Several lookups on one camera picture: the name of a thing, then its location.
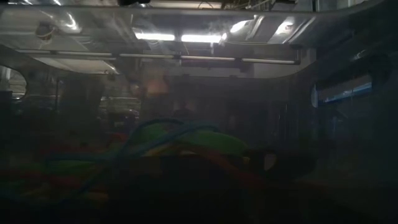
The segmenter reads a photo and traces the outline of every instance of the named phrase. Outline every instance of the blue tube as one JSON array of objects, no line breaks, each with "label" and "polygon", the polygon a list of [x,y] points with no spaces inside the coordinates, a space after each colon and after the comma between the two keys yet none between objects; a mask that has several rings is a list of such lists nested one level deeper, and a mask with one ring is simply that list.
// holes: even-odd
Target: blue tube
[{"label": "blue tube", "polygon": [[159,123],[171,123],[171,124],[183,124],[182,121],[178,119],[172,118],[159,118],[147,121],[145,123],[140,124],[137,128],[130,132],[129,138],[123,144],[123,146],[116,153],[110,154],[88,154],[88,153],[64,153],[64,154],[56,154],[46,158],[45,163],[48,164],[50,161],[62,161],[62,160],[74,160],[74,161],[88,161],[88,162],[109,162],[113,161],[116,158],[120,159],[123,155],[124,151],[128,149],[128,146],[135,140],[137,134],[145,127],[150,126],[152,124]]},{"label": "blue tube", "polygon": [[[212,129],[214,131],[218,130],[216,127],[214,127],[213,125],[210,125],[210,124],[198,124],[198,123],[184,124],[175,131],[167,133],[164,136],[161,136],[160,138],[158,138],[152,142],[148,142],[144,145],[137,147],[133,152],[128,154],[128,156],[129,157],[139,157],[139,156],[145,154],[147,151],[153,149],[154,147],[161,146],[168,142],[172,142],[184,134],[192,133],[199,129]],[[130,135],[130,138],[134,137],[134,133],[135,133],[135,131]],[[132,141],[132,139],[130,139],[130,138],[126,141],[124,146],[120,149],[119,156],[114,160],[112,167],[103,169],[100,173],[96,174],[90,180],[87,180],[78,190],[74,191],[68,197],[59,201],[59,203],[57,203],[57,205],[62,205],[65,202],[69,201],[70,199],[75,198],[75,197],[85,193],[90,188],[92,188],[92,186],[94,186],[104,176],[104,174],[107,173],[107,171],[109,171],[113,167],[117,167],[117,165],[119,164],[120,158],[123,158],[124,152],[128,149],[128,142]]]}]

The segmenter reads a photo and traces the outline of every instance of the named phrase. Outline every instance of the cable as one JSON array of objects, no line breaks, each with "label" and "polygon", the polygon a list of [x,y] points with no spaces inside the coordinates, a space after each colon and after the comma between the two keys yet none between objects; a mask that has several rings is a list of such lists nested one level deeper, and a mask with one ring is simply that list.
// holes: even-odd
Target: cable
[{"label": "cable", "polygon": [[[113,166],[109,166],[107,168],[104,168],[101,172],[97,173],[91,179],[87,180],[81,186],[80,189],[74,191],[69,196],[61,199],[61,201],[56,203],[56,205],[63,205],[64,203],[68,202],[70,199],[75,198],[75,197],[85,193],[90,188],[92,188],[92,186],[94,186],[99,180],[101,180],[101,178],[108,171],[110,171],[111,168],[113,168],[115,166],[117,167],[119,165],[119,160],[124,157],[124,153],[128,149],[129,143],[132,142],[132,140],[134,139],[134,135],[135,135],[135,133],[137,133],[137,131],[141,130],[145,126],[148,126],[148,125],[151,125],[151,124],[155,124],[155,123],[161,123],[161,122],[166,122],[166,123],[177,122],[177,123],[181,123],[181,121],[176,120],[176,119],[155,119],[155,120],[148,121],[148,122],[140,125],[139,127],[137,127],[137,129],[135,131],[133,131],[131,133],[130,138],[126,141],[124,146],[120,149],[119,154],[117,155],[116,159],[114,160]],[[167,134],[163,135],[162,137],[156,139],[155,141],[148,142],[148,143],[146,143],[144,145],[141,145],[141,146],[137,147],[134,150],[134,152],[128,154],[128,157],[139,157],[139,156],[145,154],[147,151],[149,151],[149,150],[151,150],[151,149],[153,149],[153,148],[155,148],[157,146],[161,146],[161,145],[163,145],[165,143],[174,141],[174,140],[176,140],[177,138],[179,138],[180,136],[182,136],[184,134],[192,133],[192,132],[195,132],[195,131],[197,131],[199,129],[212,129],[214,131],[218,131],[218,128],[216,128],[216,127],[214,127],[213,125],[210,125],[210,124],[196,124],[196,123],[184,124],[181,128],[178,128],[175,131],[167,133]]]},{"label": "cable", "polygon": [[51,161],[62,161],[62,160],[88,161],[88,162],[112,161],[120,157],[121,154],[123,154],[124,151],[128,149],[128,145],[130,145],[136,139],[136,136],[140,130],[152,124],[159,124],[159,123],[183,124],[183,122],[178,119],[170,119],[170,118],[153,119],[148,122],[140,124],[136,129],[131,131],[127,141],[117,152],[105,153],[105,154],[87,154],[87,153],[57,154],[46,158],[45,163],[48,164],[48,162]]},{"label": "cable", "polygon": [[214,7],[209,3],[209,2],[207,2],[207,1],[202,1],[200,4],[199,4],[199,6],[198,6],[198,9],[199,9],[199,7],[201,6],[201,4],[202,3],[207,3],[212,9],[214,9]]},{"label": "cable", "polygon": [[194,152],[218,165],[226,171],[228,175],[238,180],[242,186],[249,187],[250,189],[261,189],[265,186],[264,180],[261,177],[238,169],[236,166],[232,165],[229,160],[215,151],[210,151],[201,146],[190,147],[188,151]]}]

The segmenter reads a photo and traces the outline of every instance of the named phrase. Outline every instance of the glass panel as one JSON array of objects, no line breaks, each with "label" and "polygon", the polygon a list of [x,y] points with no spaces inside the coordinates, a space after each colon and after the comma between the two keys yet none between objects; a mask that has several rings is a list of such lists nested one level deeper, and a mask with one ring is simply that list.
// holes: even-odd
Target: glass panel
[{"label": "glass panel", "polygon": [[393,223],[398,1],[99,2],[0,5],[10,223]]}]

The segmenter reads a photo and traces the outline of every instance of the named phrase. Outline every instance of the light fixture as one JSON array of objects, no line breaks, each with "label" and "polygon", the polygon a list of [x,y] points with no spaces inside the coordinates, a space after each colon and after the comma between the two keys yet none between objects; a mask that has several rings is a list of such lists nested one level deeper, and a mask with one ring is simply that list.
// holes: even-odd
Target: light fixture
[{"label": "light fixture", "polygon": [[173,41],[175,37],[173,34],[143,34],[143,33],[136,33],[137,39],[144,39],[144,40],[168,40]]},{"label": "light fixture", "polygon": [[244,25],[246,25],[247,22],[249,22],[249,21],[241,21],[241,22],[233,25],[230,32],[235,33],[237,31],[241,30],[244,27]]},{"label": "light fixture", "polygon": [[288,34],[291,30],[291,26],[293,25],[293,22],[290,21],[285,21],[283,22],[278,29],[276,30],[275,34]]},{"label": "light fixture", "polygon": [[219,43],[221,35],[182,35],[182,42]]}]

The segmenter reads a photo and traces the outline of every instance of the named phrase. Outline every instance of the bundle of cables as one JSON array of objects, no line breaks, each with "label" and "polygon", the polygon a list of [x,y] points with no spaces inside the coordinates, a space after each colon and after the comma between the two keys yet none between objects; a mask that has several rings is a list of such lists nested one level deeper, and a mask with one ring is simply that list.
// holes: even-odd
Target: bundle of cables
[{"label": "bundle of cables", "polygon": [[[156,130],[159,124],[173,124],[178,127],[167,132],[164,129],[161,131]],[[55,180],[55,178],[49,177],[49,170],[53,170],[54,163],[60,165],[65,161],[73,161],[72,166],[65,166],[63,169],[75,169],[84,179],[84,183],[76,187],[75,190],[67,194],[63,194],[60,199],[54,201],[46,201],[43,203],[41,201],[31,201],[27,200],[27,195],[38,194],[38,192],[43,192],[48,190],[48,186],[41,186],[40,189],[35,189],[31,192],[25,192],[23,195],[18,195],[10,190],[2,189],[0,191],[0,197],[6,198],[8,200],[26,203],[32,205],[34,208],[43,210],[46,208],[57,208],[72,202],[77,198],[82,198],[82,196],[94,195],[95,192],[105,193],[102,199],[106,200],[106,189],[100,186],[99,183],[106,177],[110,171],[118,169],[120,164],[126,162],[130,159],[141,157],[141,156],[153,156],[164,152],[162,146],[174,142],[176,140],[189,142],[190,144],[196,145],[189,149],[208,161],[216,164],[220,169],[224,169],[227,174],[231,175],[235,179],[238,179],[240,183],[245,185],[245,187],[261,187],[262,179],[257,178],[254,175],[240,171],[235,168],[225,159],[222,154],[240,154],[246,149],[245,143],[238,139],[232,138],[230,136],[218,133],[218,129],[209,123],[184,123],[177,119],[154,119],[139,125],[135,130],[133,130],[127,141],[115,151],[109,151],[102,154],[83,154],[83,153],[73,153],[73,154],[56,154],[51,155],[45,160],[43,165],[44,170],[47,170],[45,174],[31,174],[35,177],[41,176],[47,182],[57,182],[58,185],[62,185],[65,181]],[[209,145],[217,145],[218,151],[209,149]],[[18,174],[20,177],[26,177],[26,175]]]}]

